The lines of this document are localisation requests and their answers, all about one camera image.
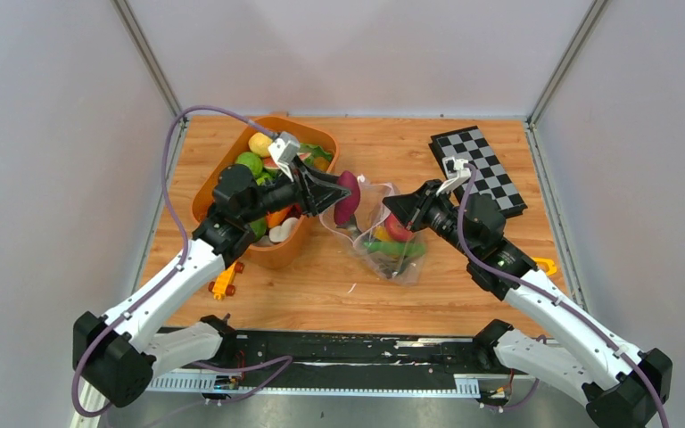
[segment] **red apple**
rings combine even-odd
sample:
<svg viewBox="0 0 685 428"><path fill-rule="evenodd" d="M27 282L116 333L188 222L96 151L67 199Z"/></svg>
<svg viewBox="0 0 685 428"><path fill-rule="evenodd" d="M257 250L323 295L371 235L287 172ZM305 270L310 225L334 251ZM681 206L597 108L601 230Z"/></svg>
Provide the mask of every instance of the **red apple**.
<svg viewBox="0 0 685 428"><path fill-rule="evenodd" d="M407 243L413 236L413 232L407 230L392 213L384 221L384 228L387 234L399 243Z"/></svg>

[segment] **folding chess board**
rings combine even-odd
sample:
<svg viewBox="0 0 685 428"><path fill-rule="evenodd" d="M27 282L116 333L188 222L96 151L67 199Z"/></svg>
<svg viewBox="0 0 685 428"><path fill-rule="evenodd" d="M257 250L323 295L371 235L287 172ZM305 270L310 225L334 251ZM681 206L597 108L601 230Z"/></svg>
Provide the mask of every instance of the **folding chess board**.
<svg viewBox="0 0 685 428"><path fill-rule="evenodd" d="M437 163L442 166L442 158L455 156L470 161L478 169L475 186L471 195L488 194L498 204L500 212L506 217L518 216L526 208L524 199L513 184L506 169L500 164L495 151L484 139L479 127L470 127L432 136L429 148ZM460 201L468 183L457 188L454 193Z"/></svg>

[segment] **white wall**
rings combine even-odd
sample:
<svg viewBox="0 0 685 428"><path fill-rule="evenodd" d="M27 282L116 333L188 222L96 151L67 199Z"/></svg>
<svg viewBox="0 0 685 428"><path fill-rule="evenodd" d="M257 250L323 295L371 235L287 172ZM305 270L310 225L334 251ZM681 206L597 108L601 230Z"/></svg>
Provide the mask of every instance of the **white wall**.
<svg viewBox="0 0 685 428"><path fill-rule="evenodd" d="M591 0L130 4L183 105L525 115Z"/></svg>
<svg viewBox="0 0 685 428"><path fill-rule="evenodd" d="M685 2L611 2L539 130L590 309L673 359L685 426Z"/></svg>
<svg viewBox="0 0 685 428"><path fill-rule="evenodd" d="M69 423L72 323L132 288L168 120L111 2L0 1L0 426Z"/></svg>

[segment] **wooden table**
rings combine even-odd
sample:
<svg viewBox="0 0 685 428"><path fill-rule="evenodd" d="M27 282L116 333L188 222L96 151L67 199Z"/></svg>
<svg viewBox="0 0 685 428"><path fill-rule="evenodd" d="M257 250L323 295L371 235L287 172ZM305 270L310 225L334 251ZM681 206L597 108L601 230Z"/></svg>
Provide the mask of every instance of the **wooden table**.
<svg viewBox="0 0 685 428"><path fill-rule="evenodd" d="M429 151L434 134L478 125L516 183L529 208L511 218L506 236L533 257L557 255L532 165L522 122L467 119L294 118L323 129L340 144L336 170L364 174L373 183L393 182L413 192L424 181L443 178ZM193 118L170 189L186 229L197 225L190 203L243 124L228 118ZM378 279L318 222L302 255L281 270L245 263L235 279L237 292L214 300L203 287L169 320L191 325L205 315L223 316L238 328L360 333L476 334L493 318L507 321L532 336L543 333L530 318L481 290L466 273L466 258L435 234L428 245L420 281L401 286ZM143 281L180 250L181 241L164 212L153 241ZM565 289L560 273L553 276ZM356 287L349 292L353 284Z"/></svg>

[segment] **orange plastic container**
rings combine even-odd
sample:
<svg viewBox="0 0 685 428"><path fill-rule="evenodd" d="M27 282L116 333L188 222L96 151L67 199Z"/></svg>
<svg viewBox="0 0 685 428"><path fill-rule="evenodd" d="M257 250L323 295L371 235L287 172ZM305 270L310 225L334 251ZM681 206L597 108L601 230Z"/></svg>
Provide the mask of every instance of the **orange plastic container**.
<svg viewBox="0 0 685 428"><path fill-rule="evenodd" d="M334 165L340 157L340 148L334 138L328 133L280 116L264 116L256 119L256 122L273 131L287 131L303 144L320 145L326 151L333 153L334 156L332 161L329 162L327 171L334 171ZM251 127L247 127L243 131L240 137L237 138L237 141L229 148L219 165L211 172L210 177L203 183L201 190L195 194L191 211L196 222L201 223L203 221L206 217L206 211L214 202L211 191L217 185L219 173L222 169L235 163L235 158L237 158L238 154L248 152L248 140L255 132ZM298 254L301 253L303 243L308 238L312 222L314 221L318 221L318 219L307 218L306 216L301 217L301 221L295 225L295 228L290 233L290 237L284 242L271 247L251 245L243 257L265 268L284 268L292 263Z"/></svg>

